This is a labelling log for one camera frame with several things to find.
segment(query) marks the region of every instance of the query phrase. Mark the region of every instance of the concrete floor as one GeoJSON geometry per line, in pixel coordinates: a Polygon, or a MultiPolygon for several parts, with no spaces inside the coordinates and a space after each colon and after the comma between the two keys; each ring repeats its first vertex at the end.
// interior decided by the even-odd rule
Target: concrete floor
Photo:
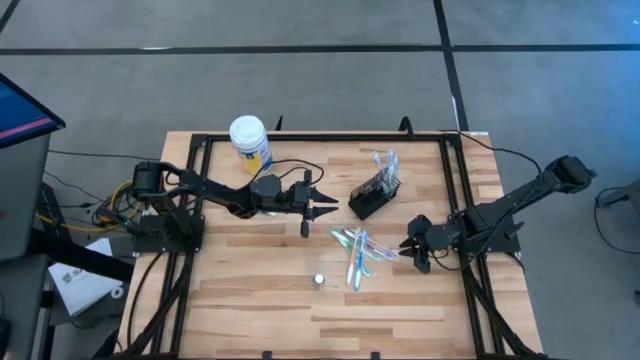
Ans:
{"type": "MultiPolygon", "coordinates": [[[[454,45],[640,43],[632,0],[443,3],[454,45]]],[[[439,42],[429,0],[22,0],[0,34],[0,48],[439,42]]],[[[599,189],[640,178],[640,53],[455,53],[455,61],[471,130],[489,131],[496,146],[543,165],[574,154],[599,173],[589,190],[555,195],[519,216],[545,351],[637,359],[640,309],[632,294],[640,260],[602,243],[592,206],[599,189]]],[[[283,114],[285,129],[295,130],[390,130],[403,115],[420,130],[456,126],[439,52],[5,55],[0,71],[67,121],[52,136],[59,150],[154,157],[169,130],[226,130],[246,113],[269,128],[283,114]]],[[[104,195],[131,176],[133,164],[51,154],[47,170],[104,195]]],[[[499,155],[498,165],[507,191],[534,174],[518,158],[499,155]]],[[[86,200],[56,190],[61,203],[86,200]]],[[[640,250],[630,214],[626,205],[611,209],[602,226],[619,246],[640,250]]],[[[89,356],[115,326],[61,329],[54,358],[89,356]]]]}

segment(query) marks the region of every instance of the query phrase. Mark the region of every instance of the wooden table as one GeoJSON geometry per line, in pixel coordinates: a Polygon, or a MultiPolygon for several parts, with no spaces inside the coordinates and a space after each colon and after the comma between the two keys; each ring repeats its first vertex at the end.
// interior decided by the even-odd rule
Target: wooden table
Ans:
{"type": "MultiPolygon", "coordinates": [[[[170,132],[162,160],[184,167],[191,135],[170,132]]],[[[476,138],[489,144],[488,136],[476,138]]],[[[476,202],[500,197],[492,152],[468,140],[463,145],[476,202]]],[[[416,215],[444,222],[450,211],[437,143],[278,141],[271,148],[275,159],[300,158],[323,166],[326,174],[317,188],[338,198],[340,209],[312,223],[311,236],[303,239],[299,215],[241,220],[215,204],[205,204],[206,234],[195,257],[180,357],[257,358],[271,350],[276,358],[368,358],[372,351],[381,352],[383,358],[475,358],[459,271],[432,264],[431,274],[423,275],[409,258],[370,261],[375,275],[363,279],[360,292],[354,293],[345,287],[346,253],[329,234],[336,226],[363,226],[376,241],[397,247],[416,215]],[[399,155],[402,186],[391,203],[359,221],[347,205],[349,194],[375,174],[371,152],[391,148],[399,155]],[[320,290],[311,282],[318,273],[326,277],[320,290]]],[[[450,153],[459,185],[452,149],[450,153]]],[[[297,165],[278,164],[272,173],[282,174],[293,166],[297,165]]],[[[228,142],[215,143],[208,176],[231,187],[250,179],[228,142]]],[[[283,183],[301,176],[302,171],[296,171],[283,183]]],[[[457,194],[463,207],[462,190],[458,188],[457,194]]],[[[137,260],[129,294],[135,292],[153,257],[137,260]]],[[[155,264],[144,284],[133,319],[134,338],[158,306],[166,258],[163,255],[155,264]]],[[[455,266],[457,256],[448,256],[445,262],[455,266]]],[[[488,263],[498,309],[525,344],[541,351],[522,269],[501,254],[490,254],[488,263]]],[[[131,301],[129,296],[120,328],[123,345],[131,301]]],[[[479,308],[490,351],[488,320],[479,308]]],[[[169,348],[174,310],[167,317],[164,350],[169,348]]]]}

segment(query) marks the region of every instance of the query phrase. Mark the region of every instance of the small white cap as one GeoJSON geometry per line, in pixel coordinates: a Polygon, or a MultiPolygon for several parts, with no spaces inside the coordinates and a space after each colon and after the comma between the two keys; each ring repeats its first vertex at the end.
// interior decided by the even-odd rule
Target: small white cap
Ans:
{"type": "Polygon", "coordinates": [[[322,274],[316,274],[313,277],[313,282],[320,285],[324,282],[324,276],[322,274]]]}
{"type": "Polygon", "coordinates": [[[229,128],[231,142],[241,150],[254,149],[266,135],[262,121],[253,115],[240,116],[233,120],[229,128]]]}

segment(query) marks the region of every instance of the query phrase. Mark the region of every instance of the wire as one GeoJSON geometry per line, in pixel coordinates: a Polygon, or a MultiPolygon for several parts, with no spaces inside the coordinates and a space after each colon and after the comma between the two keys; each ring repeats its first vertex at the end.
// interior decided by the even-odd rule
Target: wire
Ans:
{"type": "Polygon", "coordinates": [[[609,187],[609,188],[603,189],[602,191],[600,191],[598,193],[598,195],[596,196],[596,199],[595,199],[595,204],[593,205],[593,221],[596,223],[596,229],[598,229],[598,235],[600,235],[600,238],[602,239],[602,241],[604,241],[604,243],[607,244],[610,248],[612,248],[613,250],[617,250],[617,251],[619,251],[621,253],[625,253],[625,254],[640,255],[640,251],[632,251],[632,250],[620,249],[619,247],[611,244],[609,242],[609,240],[607,240],[607,238],[602,233],[602,229],[600,228],[600,223],[598,222],[598,203],[600,202],[600,198],[607,191],[619,190],[619,189],[622,189],[622,188],[621,187],[609,187]]]}
{"type": "Polygon", "coordinates": [[[119,319],[119,318],[120,318],[119,315],[107,315],[107,316],[97,317],[97,318],[93,319],[93,323],[89,324],[89,325],[78,325],[77,323],[74,322],[74,318],[70,318],[69,319],[69,324],[71,324],[74,328],[79,329],[79,330],[89,330],[89,329],[93,329],[98,324],[101,324],[101,323],[105,322],[106,320],[119,319]]]}
{"type": "Polygon", "coordinates": [[[149,276],[149,272],[151,271],[151,268],[158,261],[158,259],[160,259],[160,256],[162,256],[162,253],[158,253],[153,258],[153,260],[151,260],[151,263],[149,263],[149,266],[147,266],[147,269],[144,271],[144,273],[142,274],[142,277],[140,278],[140,283],[138,284],[136,293],[133,295],[133,301],[131,302],[131,309],[129,310],[129,323],[127,324],[127,348],[131,347],[131,323],[133,322],[133,312],[136,309],[138,296],[140,296],[140,290],[142,290],[142,285],[144,285],[144,282],[147,280],[147,276],[149,276]]]}
{"type": "MultiPolygon", "coordinates": [[[[120,185],[116,188],[116,191],[115,191],[115,192],[113,193],[113,195],[111,196],[111,199],[107,199],[107,200],[110,202],[110,210],[111,210],[111,211],[118,212],[118,211],[117,211],[117,209],[116,209],[116,208],[114,208],[114,206],[115,206],[115,201],[116,201],[116,199],[121,198],[121,193],[122,193],[123,189],[125,189],[127,186],[131,186],[131,184],[132,184],[132,181],[131,181],[131,180],[127,180],[127,181],[123,182],[122,184],[120,184],[120,185]]],[[[132,212],[131,212],[131,214],[129,215],[129,219],[132,219],[132,218],[133,218],[133,217],[138,213],[138,211],[140,210],[140,207],[141,207],[141,206],[142,206],[142,204],[141,204],[141,203],[138,203],[138,205],[133,209],[133,211],[132,211],[132,212]]],[[[39,214],[39,213],[36,213],[36,216],[37,216],[37,217],[38,217],[38,219],[40,219],[41,221],[44,221],[44,222],[49,223],[49,224],[52,224],[52,225],[54,225],[54,224],[55,224],[55,222],[53,221],[53,219],[48,218],[48,217],[46,217],[46,216],[44,216],[44,215],[41,215],[41,214],[39,214]]],[[[121,225],[121,224],[115,224],[115,225],[111,225],[111,226],[108,226],[108,227],[104,227],[104,226],[101,226],[101,225],[109,224],[110,222],[113,222],[113,221],[111,221],[111,219],[107,219],[107,220],[108,220],[108,222],[107,222],[107,221],[103,221],[103,224],[97,224],[97,223],[93,222],[93,217],[94,217],[94,216],[97,216],[97,215],[96,215],[96,212],[94,212],[94,213],[92,214],[92,217],[91,217],[91,218],[92,218],[92,222],[91,222],[91,224],[92,224],[92,225],[94,225],[94,226],[97,226],[97,228],[95,228],[95,229],[94,229],[94,228],[80,227],[80,226],[75,226],[75,225],[70,225],[70,224],[60,224],[59,226],[62,226],[62,227],[64,227],[64,228],[67,228],[67,229],[69,229],[69,230],[74,230],[74,231],[80,231],[80,232],[85,232],[85,233],[97,233],[97,234],[102,234],[102,233],[107,233],[107,232],[110,232],[110,231],[114,231],[115,229],[119,228],[119,227],[120,227],[120,225],[121,225]]],[[[69,219],[73,219],[73,220],[80,221],[80,222],[86,222],[86,221],[84,221],[84,220],[75,219],[75,218],[71,218],[71,217],[69,217],[69,219]]]]}
{"type": "Polygon", "coordinates": [[[0,300],[2,301],[2,307],[0,308],[0,318],[4,315],[4,294],[0,291],[0,300]]]}
{"type": "Polygon", "coordinates": [[[92,154],[92,153],[79,153],[79,152],[60,151],[60,150],[52,150],[52,149],[49,149],[49,152],[50,152],[50,153],[54,153],[54,154],[74,155],[74,156],[92,156],[92,157],[123,158],[123,159],[148,160],[148,161],[158,161],[158,160],[160,160],[160,159],[146,158],[146,157],[142,157],[142,156],[134,156],[134,155],[92,154]]]}
{"type": "Polygon", "coordinates": [[[287,171],[286,173],[284,173],[284,174],[282,174],[282,175],[278,176],[278,178],[282,179],[282,178],[284,178],[285,176],[287,176],[287,175],[291,174],[292,172],[294,172],[294,171],[296,171],[296,170],[299,170],[299,169],[304,169],[305,171],[306,171],[306,170],[309,170],[308,168],[306,168],[306,167],[304,167],[304,166],[296,166],[296,167],[294,167],[293,169],[291,169],[291,170],[287,171]]]}
{"type": "Polygon", "coordinates": [[[258,177],[258,175],[260,175],[260,173],[262,172],[262,170],[264,170],[264,168],[266,168],[268,166],[271,166],[273,164],[281,164],[281,163],[285,163],[285,162],[300,162],[300,163],[303,163],[303,164],[307,164],[309,166],[313,166],[314,168],[320,170],[320,176],[316,180],[312,181],[310,185],[315,185],[315,184],[319,183],[320,180],[322,180],[322,178],[324,177],[324,168],[322,166],[320,166],[320,165],[314,164],[314,163],[306,161],[306,160],[300,160],[300,159],[283,159],[283,160],[272,161],[272,162],[269,162],[269,163],[266,163],[266,164],[262,165],[260,167],[260,169],[256,172],[256,174],[253,175],[251,180],[249,180],[249,183],[247,183],[247,185],[251,184],[258,177]]]}
{"type": "Polygon", "coordinates": [[[431,255],[433,255],[434,260],[436,261],[436,263],[438,263],[438,265],[440,265],[442,268],[446,269],[446,270],[450,270],[450,271],[459,271],[459,270],[463,270],[466,267],[468,267],[469,265],[471,265],[471,263],[476,260],[478,258],[478,256],[480,256],[482,253],[484,253],[484,251],[487,249],[487,247],[489,246],[489,243],[491,242],[491,238],[493,237],[493,235],[495,234],[496,230],[499,229],[502,224],[509,218],[511,218],[513,216],[513,214],[515,214],[518,210],[520,210],[520,208],[522,207],[522,204],[526,204],[529,199],[531,199],[531,197],[536,193],[536,191],[538,189],[540,189],[540,187],[542,186],[542,168],[540,167],[540,165],[538,164],[537,161],[535,161],[534,159],[532,159],[531,157],[522,154],[520,152],[514,151],[514,150],[509,150],[509,149],[504,149],[504,148],[495,148],[495,147],[491,147],[489,145],[485,145],[483,144],[480,140],[477,140],[465,133],[463,133],[460,130],[456,130],[456,129],[452,129],[452,130],[443,130],[443,131],[453,131],[458,133],[460,136],[464,136],[465,138],[477,143],[478,145],[482,146],[485,149],[491,150],[493,152],[504,152],[504,153],[508,153],[508,154],[512,154],[512,155],[517,155],[527,161],[529,161],[530,163],[532,163],[535,168],[536,171],[538,172],[538,183],[531,188],[531,190],[522,198],[522,201],[520,201],[519,203],[515,203],[513,205],[513,207],[507,211],[504,215],[502,215],[490,228],[489,230],[485,230],[482,231],[476,235],[474,235],[473,237],[466,239],[466,241],[473,241],[475,239],[478,238],[483,238],[486,235],[486,239],[487,241],[485,241],[485,243],[480,247],[480,249],[464,264],[461,264],[459,267],[457,268],[451,268],[448,267],[444,264],[442,264],[439,260],[439,258],[435,257],[435,255],[433,254],[433,251],[431,251],[431,255]]]}
{"type": "Polygon", "coordinates": [[[39,205],[42,206],[48,206],[48,207],[53,207],[53,208],[82,208],[82,209],[86,209],[86,208],[90,208],[93,205],[97,205],[99,204],[100,201],[96,201],[94,203],[90,203],[90,202],[83,202],[82,204],[78,204],[78,205],[54,205],[54,204],[48,204],[48,203],[43,203],[43,202],[39,202],[39,205]]]}
{"type": "MultiPolygon", "coordinates": [[[[48,217],[46,217],[44,215],[41,215],[39,213],[36,213],[36,216],[41,221],[44,221],[44,222],[46,222],[48,224],[51,224],[51,225],[54,225],[54,221],[52,219],[50,219],[50,218],[48,218],[48,217]]],[[[115,229],[120,227],[120,225],[113,225],[113,226],[110,226],[110,227],[104,228],[104,229],[102,229],[102,228],[92,229],[92,228],[85,228],[85,227],[69,225],[69,224],[60,224],[60,226],[62,226],[64,228],[67,228],[69,230],[75,230],[75,231],[87,232],[87,233],[98,233],[98,234],[109,232],[109,231],[115,230],[115,229]]]]}
{"type": "Polygon", "coordinates": [[[64,182],[64,181],[60,180],[60,178],[59,178],[59,177],[57,177],[57,176],[53,175],[52,173],[48,172],[47,170],[45,170],[45,171],[44,171],[44,173],[45,173],[45,174],[47,174],[47,175],[49,175],[49,176],[51,176],[52,178],[54,178],[54,179],[58,180],[58,182],[59,182],[60,184],[64,185],[64,186],[68,186],[68,187],[70,187],[70,188],[74,188],[74,189],[80,190],[80,191],[81,191],[82,193],[84,193],[85,195],[90,196],[90,197],[92,197],[92,198],[94,198],[94,199],[96,199],[96,200],[98,200],[98,201],[102,201],[102,200],[103,200],[103,199],[101,199],[101,198],[99,198],[99,197],[97,197],[97,196],[95,196],[95,195],[91,194],[90,192],[88,192],[88,191],[84,190],[83,188],[81,188],[81,187],[80,187],[80,186],[78,186],[78,185],[67,184],[66,182],[64,182]]]}

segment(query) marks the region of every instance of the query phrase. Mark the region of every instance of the monitor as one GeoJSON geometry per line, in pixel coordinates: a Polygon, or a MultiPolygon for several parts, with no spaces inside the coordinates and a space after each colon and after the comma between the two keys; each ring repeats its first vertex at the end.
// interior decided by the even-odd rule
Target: monitor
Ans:
{"type": "Polygon", "coordinates": [[[0,74],[0,149],[64,127],[62,119],[0,74]]]}

